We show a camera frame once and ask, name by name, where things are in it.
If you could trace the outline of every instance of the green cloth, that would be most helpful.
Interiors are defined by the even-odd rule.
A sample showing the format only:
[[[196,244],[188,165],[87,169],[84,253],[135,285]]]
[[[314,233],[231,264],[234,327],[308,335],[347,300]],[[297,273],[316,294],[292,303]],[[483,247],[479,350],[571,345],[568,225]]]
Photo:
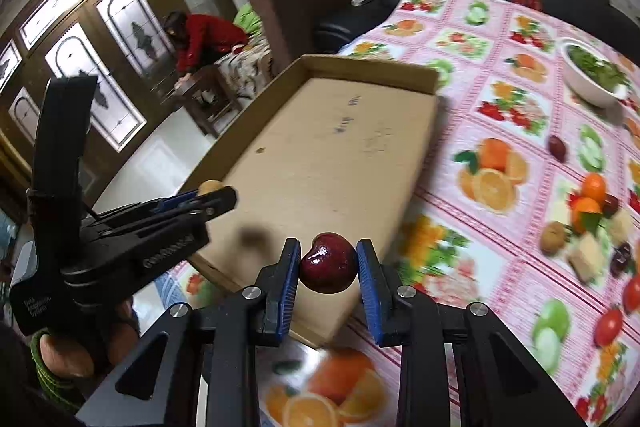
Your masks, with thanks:
[[[251,8],[249,3],[245,3],[240,7],[234,18],[234,24],[242,28],[250,37],[262,33],[262,19],[258,17],[258,14]]]
[[[57,377],[45,365],[40,354],[40,338],[45,333],[49,333],[49,331],[44,329],[34,333],[30,342],[31,357],[36,364],[38,381],[45,395],[51,401],[71,413],[76,413],[84,403],[84,397],[73,382]]]

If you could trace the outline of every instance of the bowl of greens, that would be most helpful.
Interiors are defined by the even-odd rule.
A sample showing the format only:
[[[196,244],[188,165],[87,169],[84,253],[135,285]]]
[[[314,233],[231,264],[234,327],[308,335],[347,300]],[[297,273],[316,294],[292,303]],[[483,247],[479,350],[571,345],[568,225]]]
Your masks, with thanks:
[[[576,39],[560,42],[564,81],[579,96],[598,107],[626,99],[628,78],[592,46]]]

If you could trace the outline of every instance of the red jacket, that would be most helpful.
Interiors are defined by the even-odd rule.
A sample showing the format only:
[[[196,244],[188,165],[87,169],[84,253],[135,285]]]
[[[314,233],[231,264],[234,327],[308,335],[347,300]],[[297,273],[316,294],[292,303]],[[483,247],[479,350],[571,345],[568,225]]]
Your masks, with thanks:
[[[189,47],[178,50],[177,70],[180,73],[196,70],[204,48],[226,54],[236,44],[247,44],[249,40],[238,26],[212,15],[187,15],[186,29]]]

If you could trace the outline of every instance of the hand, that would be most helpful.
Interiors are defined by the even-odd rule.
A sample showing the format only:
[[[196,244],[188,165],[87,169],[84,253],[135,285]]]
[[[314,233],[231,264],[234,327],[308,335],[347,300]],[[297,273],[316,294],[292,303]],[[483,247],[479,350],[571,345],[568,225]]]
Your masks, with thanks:
[[[116,307],[121,319],[133,316],[132,299]],[[138,334],[126,323],[115,323],[107,345],[107,357],[111,365],[117,365],[136,345]],[[94,361],[89,352],[76,340],[57,335],[40,338],[40,356],[47,368],[60,378],[89,378],[94,375]]]

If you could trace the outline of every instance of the black device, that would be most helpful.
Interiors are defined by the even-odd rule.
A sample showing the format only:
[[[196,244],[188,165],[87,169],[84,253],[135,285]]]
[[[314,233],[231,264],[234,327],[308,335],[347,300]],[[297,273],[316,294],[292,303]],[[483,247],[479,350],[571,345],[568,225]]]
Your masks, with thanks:
[[[236,192],[187,192],[82,218],[78,162],[96,86],[96,76],[47,84],[27,193],[34,246],[18,258],[9,298],[23,334],[72,334],[104,369],[113,307],[205,246],[206,221],[232,210]]]
[[[437,304],[379,263],[369,239],[358,253],[367,326],[380,347],[402,346],[398,427],[450,425],[444,344],[453,344],[463,427],[584,427],[572,404],[484,303]],[[255,346],[289,330],[300,243],[219,306],[175,304],[78,412],[90,427],[193,426],[203,345],[212,344],[207,427],[258,427]]]

